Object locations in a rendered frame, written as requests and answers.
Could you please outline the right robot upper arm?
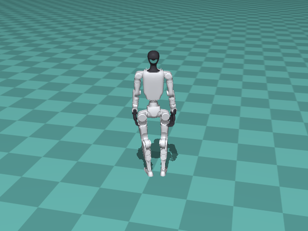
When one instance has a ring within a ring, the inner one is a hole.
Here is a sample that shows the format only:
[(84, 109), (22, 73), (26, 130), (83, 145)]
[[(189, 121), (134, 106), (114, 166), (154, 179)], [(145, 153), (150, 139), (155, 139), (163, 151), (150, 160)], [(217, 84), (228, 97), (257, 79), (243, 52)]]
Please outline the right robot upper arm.
[(173, 78), (172, 73), (170, 71), (163, 71), (164, 72), (164, 78), (167, 79), (167, 96), (174, 96), (173, 92)]

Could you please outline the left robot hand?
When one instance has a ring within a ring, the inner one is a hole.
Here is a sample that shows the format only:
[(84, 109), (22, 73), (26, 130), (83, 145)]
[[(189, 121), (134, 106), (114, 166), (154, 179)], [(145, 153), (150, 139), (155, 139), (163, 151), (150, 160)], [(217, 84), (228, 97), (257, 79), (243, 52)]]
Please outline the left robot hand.
[(140, 125), (138, 125), (138, 122), (137, 122), (137, 117), (136, 117), (137, 110), (136, 110), (136, 109), (134, 109), (134, 110), (133, 110), (133, 112), (132, 112), (132, 114), (133, 114), (133, 118), (134, 118), (135, 124), (136, 124), (137, 126), (140, 126)]

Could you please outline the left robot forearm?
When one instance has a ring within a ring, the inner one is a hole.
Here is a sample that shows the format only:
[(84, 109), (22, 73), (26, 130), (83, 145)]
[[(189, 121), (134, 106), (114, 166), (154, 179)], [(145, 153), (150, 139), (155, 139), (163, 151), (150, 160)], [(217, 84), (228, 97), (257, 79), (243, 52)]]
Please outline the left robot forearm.
[(138, 96), (135, 96), (135, 91), (133, 89), (133, 94), (132, 94), (132, 112), (134, 109), (136, 109), (138, 111), (138, 104), (139, 104), (139, 97)]

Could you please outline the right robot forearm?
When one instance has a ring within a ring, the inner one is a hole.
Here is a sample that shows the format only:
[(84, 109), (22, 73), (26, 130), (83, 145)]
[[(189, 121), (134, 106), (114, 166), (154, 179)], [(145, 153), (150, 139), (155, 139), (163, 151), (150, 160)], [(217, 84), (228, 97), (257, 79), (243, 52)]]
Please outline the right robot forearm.
[[(169, 105), (170, 111), (173, 113), (173, 110), (176, 109), (175, 92), (174, 92), (174, 96), (170, 96), (168, 99), (169, 99), (169, 104), (170, 104)], [(176, 111), (177, 111), (177, 109), (176, 109)]]

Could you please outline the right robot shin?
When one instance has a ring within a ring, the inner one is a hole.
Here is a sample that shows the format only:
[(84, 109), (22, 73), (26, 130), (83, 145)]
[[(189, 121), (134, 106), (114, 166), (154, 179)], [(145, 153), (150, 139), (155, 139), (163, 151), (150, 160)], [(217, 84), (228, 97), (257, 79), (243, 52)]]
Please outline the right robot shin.
[(161, 158), (161, 171), (165, 171), (165, 166), (166, 166), (166, 159), (167, 159), (167, 143), (168, 141), (166, 140), (165, 143), (165, 148), (160, 148), (160, 158)]

